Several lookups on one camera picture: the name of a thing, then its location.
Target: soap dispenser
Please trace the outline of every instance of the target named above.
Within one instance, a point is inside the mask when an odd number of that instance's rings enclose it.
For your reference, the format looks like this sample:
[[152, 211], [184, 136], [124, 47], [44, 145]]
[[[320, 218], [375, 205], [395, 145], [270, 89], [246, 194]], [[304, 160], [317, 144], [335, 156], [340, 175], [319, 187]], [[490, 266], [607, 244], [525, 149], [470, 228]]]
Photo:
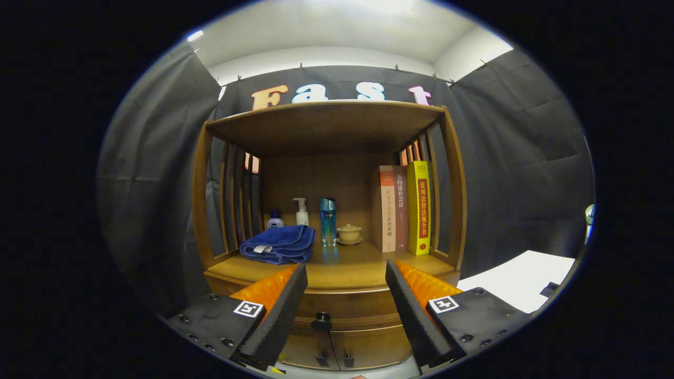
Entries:
[[296, 201], [299, 205], [299, 210], [296, 213], [297, 224], [298, 225], [307, 225], [309, 226], [309, 213], [307, 212], [306, 198], [294, 198], [293, 201]]

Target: white ceiling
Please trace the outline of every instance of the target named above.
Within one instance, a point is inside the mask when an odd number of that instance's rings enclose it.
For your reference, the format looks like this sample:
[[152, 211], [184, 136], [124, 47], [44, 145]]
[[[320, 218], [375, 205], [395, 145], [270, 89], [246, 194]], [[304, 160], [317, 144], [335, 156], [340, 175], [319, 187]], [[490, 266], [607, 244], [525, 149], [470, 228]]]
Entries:
[[203, 27], [191, 46], [207, 68], [318, 46], [372, 49], [434, 64], [475, 26], [427, 0], [265, 0]]

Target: blue glass bottle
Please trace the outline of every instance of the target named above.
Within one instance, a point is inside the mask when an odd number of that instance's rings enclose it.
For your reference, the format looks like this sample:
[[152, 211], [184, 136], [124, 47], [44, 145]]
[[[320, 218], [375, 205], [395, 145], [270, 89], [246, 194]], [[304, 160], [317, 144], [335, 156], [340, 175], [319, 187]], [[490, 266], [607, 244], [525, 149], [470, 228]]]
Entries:
[[335, 246], [337, 243], [337, 222], [334, 199], [321, 199], [321, 232], [323, 234], [323, 246]]

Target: blue towel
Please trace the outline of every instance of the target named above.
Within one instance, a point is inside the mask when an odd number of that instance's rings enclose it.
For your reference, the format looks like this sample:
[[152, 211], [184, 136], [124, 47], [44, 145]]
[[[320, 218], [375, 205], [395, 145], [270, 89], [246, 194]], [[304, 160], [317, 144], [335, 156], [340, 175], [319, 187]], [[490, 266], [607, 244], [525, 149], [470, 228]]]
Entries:
[[242, 243], [239, 251], [246, 258], [267, 263], [304, 263], [311, 257], [315, 237], [316, 230], [306, 225], [269, 228]]

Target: book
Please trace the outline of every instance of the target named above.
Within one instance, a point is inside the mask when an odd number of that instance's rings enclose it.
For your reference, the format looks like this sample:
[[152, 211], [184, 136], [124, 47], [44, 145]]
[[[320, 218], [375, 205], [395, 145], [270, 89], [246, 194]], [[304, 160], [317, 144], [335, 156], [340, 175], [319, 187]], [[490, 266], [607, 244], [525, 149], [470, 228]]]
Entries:
[[396, 251], [396, 194], [393, 166], [379, 166], [372, 179], [372, 242], [382, 252]]
[[407, 205], [407, 171], [404, 166], [393, 166], [396, 208], [396, 250], [406, 251], [409, 239]]
[[406, 167], [406, 173], [409, 214], [408, 251], [420, 256], [428, 254], [431, 245], [428, 162], [410, 162]]

